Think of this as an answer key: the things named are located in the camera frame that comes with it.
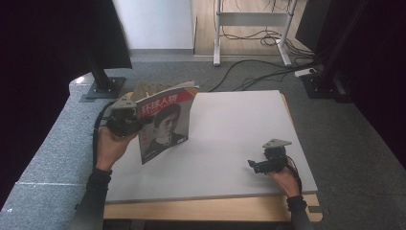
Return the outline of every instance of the black curtain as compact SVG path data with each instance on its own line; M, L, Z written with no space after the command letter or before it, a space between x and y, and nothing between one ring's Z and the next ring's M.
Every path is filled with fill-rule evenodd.
M351 33L341 71L350 96L406 167L406 4L369 1Z
M110 0L0 3L0 206L30 163L69 97L90 70L131 68Z

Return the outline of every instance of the white tabletop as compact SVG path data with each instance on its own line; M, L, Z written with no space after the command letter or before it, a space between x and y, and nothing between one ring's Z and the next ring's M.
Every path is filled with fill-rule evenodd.
M256 174L247 160L263 161L271 139L292 142L304 194L317 191L279 91L198 93L190 139L141 164L138 138L113 167L109 201L173 200L281 194L275 182Z

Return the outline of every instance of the power strip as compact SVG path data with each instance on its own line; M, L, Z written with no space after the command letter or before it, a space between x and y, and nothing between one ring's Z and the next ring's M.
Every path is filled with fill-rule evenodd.
M304 75L314 74L314 73L316 73L316 72L317 72L317 71L316 71L315 69L309 68L309 69L304 69L304 70L296 71L296 72L295 72L295 76L296 76L296 77L301 77L301 76L304 76Z

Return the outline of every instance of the human hand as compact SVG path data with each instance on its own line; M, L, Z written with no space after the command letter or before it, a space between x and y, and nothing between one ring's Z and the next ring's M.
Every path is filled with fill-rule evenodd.
M278 183L288 198L301 194L298 181L295 179L293 172L287 167L284 167L280 172L268 172L267 174Z
M114 163L124 155L129 142L137 135L138 132L125 137L118 137L108 127L102 127L99 130L96 168L109 172Z

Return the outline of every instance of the forearm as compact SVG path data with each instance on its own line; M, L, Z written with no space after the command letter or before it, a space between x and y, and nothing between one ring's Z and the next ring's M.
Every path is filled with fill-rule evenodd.
M105 197L111 172L94 169L69 229L102 229Z
M291 220L295 230L312 230L314 229L308 219L305 208L307 207L306 202L302 195L296 195L288 198L287 205L289 211L291 212Z

